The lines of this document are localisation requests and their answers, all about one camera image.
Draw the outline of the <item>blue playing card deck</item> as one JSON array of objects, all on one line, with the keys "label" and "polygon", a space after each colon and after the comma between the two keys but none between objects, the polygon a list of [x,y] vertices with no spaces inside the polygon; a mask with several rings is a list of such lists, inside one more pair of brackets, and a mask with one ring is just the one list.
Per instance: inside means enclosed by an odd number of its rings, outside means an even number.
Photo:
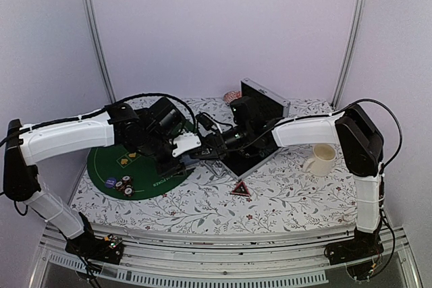
[{"label": "blue playing card deck", "polygon": [[191,157],[189,154],[183,154],[180,158],[180,162],[185,166],[185,168],[194,168],[200,163],[200,159]]}]

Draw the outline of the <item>green and red chip stack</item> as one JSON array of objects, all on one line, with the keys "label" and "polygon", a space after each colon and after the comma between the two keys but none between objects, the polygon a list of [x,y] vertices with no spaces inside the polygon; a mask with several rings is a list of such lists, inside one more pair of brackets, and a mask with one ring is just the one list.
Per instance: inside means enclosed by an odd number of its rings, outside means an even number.
[{"label": "green and red chip stack", "polygon": [[114,189],[125,197],[132,197],[134,195],[133,178],[129,175],[123,176],[115,183]]}]

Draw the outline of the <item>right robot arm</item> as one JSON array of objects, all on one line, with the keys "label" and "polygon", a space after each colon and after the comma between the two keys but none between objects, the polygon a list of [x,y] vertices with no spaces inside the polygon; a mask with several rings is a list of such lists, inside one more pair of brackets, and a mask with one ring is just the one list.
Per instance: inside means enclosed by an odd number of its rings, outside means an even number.
[{"label": "right robot arm", "polygon": [[357,100],[340,111],[297,118],[274,116],[251,96],[233,100],[229,107],[235,126],[213,131],[202,113],[197,119],[209,132],[191,152],[200,160],[244,159],[266,150],[312,144],[315,148],[338,145],[356,185],[357,217],[354,239],[344,244],[354,258],[364,258],[379,243],[383,224],[384,138]]}]

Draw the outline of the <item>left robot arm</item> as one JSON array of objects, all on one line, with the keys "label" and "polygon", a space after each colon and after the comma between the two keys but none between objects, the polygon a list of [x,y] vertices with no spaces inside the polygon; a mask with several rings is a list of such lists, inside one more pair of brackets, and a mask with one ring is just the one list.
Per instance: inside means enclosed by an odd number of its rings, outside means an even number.
[{"label": "left robot arm", "polygon": [[194,131],[184,130],[185,118],[174,101],[166,95],[147,109],[135,110],[121,100],[92,113],[36,125],[10,121],[7,137],[1,141],[3,193],[55,225],[86,257],[96,256],[100,245],[113,248],[108,239],[95,237],[85,216],[42,185],[36,164],[87,148],[122,145],[131,153],[153,157],[162,173],[175,171],[180,166],[178,158],[198,148],[201,141]]}]

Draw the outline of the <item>aluminium poker chip case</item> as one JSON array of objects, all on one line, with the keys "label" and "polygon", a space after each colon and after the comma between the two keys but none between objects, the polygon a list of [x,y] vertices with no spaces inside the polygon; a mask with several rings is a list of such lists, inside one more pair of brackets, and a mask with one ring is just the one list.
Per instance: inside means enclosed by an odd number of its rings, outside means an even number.
[{"label": "aluminium poker chip case", "polygon": [[222,164],[237,180],[275,156],[278,147],[269,129],[290,111],[289,100],[249,78],[243,79],[240,87],[242,96],[229,104],[236,126],[222,135],[227,148]]}]

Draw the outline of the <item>green round poker mat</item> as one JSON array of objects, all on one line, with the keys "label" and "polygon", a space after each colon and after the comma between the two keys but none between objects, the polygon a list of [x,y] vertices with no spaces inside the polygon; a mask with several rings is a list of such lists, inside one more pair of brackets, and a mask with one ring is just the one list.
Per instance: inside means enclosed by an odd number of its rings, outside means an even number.
[{"label": "green round poker mat", "polygon": [[[87,158],[87,173],[92,184],[102,193],[119,200],[146,200],[161,196],[185,184],[193,170],[171,177],[159,177],[155,162],[149,157],[128,152],[122,145],[92,148]],[[134,195],[125,197],[114,188],[106,188],[109,177],[119,181],[123,176],[133,178]]]}]

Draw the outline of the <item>black red triangle token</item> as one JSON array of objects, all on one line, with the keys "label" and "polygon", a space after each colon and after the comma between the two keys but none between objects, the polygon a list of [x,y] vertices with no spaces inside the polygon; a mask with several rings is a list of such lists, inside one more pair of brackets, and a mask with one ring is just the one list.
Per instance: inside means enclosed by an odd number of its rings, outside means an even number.
[{"label": "black red triangle token", "polygon": [[235,196],[246,196],[246,197],[250,197],[250,192],[246,186],[246,184],[244,183],[244,181],[239,181],[235,188],[230,192],[231,195],[235,195]]}]

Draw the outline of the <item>patterned ceramic bowl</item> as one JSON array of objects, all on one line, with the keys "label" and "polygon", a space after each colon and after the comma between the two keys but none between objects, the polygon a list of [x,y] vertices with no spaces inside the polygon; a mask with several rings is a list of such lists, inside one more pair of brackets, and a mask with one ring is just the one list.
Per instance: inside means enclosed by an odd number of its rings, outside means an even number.
[{"label": "patterned ceramic bowl", "polygon": [[225,93],[223,96],[223,100],[225,103],[229,104],[233,100],[239,99],[241,97],[242,97],[242,93],[240,91],[233,90],[233,91],[229,91],[229,92]]}]

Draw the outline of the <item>white ribbed mug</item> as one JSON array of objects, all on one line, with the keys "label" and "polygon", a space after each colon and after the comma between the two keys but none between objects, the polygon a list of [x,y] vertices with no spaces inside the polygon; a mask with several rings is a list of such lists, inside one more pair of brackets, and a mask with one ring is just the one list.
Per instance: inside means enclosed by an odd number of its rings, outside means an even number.
[{"label": "white ribbed mug", "polygon": [[315,144],[311,156],[305,160],[302,171],[317,177],[329,175],[336,159],[336,151],[329,144]]}]

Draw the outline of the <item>aluminium front rail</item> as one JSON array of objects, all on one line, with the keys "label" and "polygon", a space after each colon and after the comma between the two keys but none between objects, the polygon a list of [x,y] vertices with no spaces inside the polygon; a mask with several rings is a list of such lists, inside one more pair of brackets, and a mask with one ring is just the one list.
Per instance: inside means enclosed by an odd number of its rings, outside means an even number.
[{"label": "aluminium front rail", "polygon": [[118,265],[99,264],[99,287],[425,287],[402,227],[381,231],[372,279],[351,277],[372,258],[331,264],[325,246],[352,238],[351,226],[265,234],[184,234],[94,225],[124,241]]}]

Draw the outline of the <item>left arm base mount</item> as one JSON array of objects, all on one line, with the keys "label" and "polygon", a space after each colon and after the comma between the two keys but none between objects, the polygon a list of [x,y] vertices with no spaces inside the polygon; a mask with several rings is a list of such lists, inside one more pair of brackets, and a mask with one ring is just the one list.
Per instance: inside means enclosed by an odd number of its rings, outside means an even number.
[{"label": "left arm base mount", "polygon": [[75,239],[67,239],[65,251],[83,259],[119,265],[124,244],[122,238],[113,234],[98,238],[93,233],[85,232]]}]

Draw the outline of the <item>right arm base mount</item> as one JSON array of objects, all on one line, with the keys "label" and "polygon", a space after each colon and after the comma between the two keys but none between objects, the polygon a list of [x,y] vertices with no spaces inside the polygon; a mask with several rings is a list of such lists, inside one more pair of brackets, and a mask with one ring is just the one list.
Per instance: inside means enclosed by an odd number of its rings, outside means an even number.
[{"label": "right arm base mount", "polygon": [[327,244],[324,249],[324,256],[329,260],[330,265],[370,258],[367,262],[347,267],[348,274],[353,279],[360,281],[366,280],[374,274],[383,251],[378,230],[373,233],[365,233],[355,229],[353,239]]}]

